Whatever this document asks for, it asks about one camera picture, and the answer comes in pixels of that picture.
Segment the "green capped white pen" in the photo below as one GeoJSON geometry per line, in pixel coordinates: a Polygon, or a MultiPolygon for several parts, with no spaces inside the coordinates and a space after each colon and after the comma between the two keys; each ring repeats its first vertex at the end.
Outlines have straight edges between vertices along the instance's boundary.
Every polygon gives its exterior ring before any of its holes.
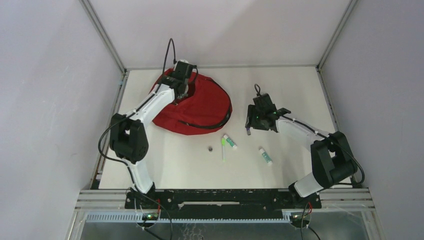
{"type": "Polygon", "coordinates": [[[221,138],[221,149],[222,149],[222,161],[226,161],[226,140],[224,137],[221,138]]]}

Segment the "red student backpack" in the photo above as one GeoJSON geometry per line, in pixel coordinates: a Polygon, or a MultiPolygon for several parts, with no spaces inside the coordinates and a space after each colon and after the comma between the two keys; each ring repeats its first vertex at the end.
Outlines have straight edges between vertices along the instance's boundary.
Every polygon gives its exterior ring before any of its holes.
{"type": "Polygon", "coordinates": [[[187,94],[162,109],[152,120],[154,125],[194,136],[217,132],[229,121],[233,112],[231,98],[211,77],[193,72],[187,94]]]}

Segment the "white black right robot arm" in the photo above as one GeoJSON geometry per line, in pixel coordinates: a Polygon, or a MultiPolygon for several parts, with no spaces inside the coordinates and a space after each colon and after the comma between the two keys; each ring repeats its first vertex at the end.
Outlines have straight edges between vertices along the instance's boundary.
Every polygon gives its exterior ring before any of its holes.
{"type": "Polygon", "coordinates": [[[357,172],[361,174],[358,184],[365,180],[364,170],[342,132],[326,132],[298,120],[290,110],[278,109],[267,93],[258,93],[248,105],[245,127],[286,135],[310,152],[311,172],[288,187],[289,203],[295,208],[302,208],[313,194],[343,185],[357,172]]]}

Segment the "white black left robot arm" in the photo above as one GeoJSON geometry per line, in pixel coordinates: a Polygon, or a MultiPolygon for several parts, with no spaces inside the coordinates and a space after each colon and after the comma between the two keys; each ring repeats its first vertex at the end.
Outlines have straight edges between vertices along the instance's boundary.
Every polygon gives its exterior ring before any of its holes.
{"type": "Polygon", "coordinates": [[[116,113],[111,118],[109,148],[116,161],[122,162],[129,171],[132,188],[138,191],[137,202],[149,209],[157,196],[150,191],[154,185],[144,161],[149,142],[147,127],[169,104],[187,96],[189,80],[197,66],[179,60],[169,72],[163,72],[147,97],[125,114],[116,113]]]}

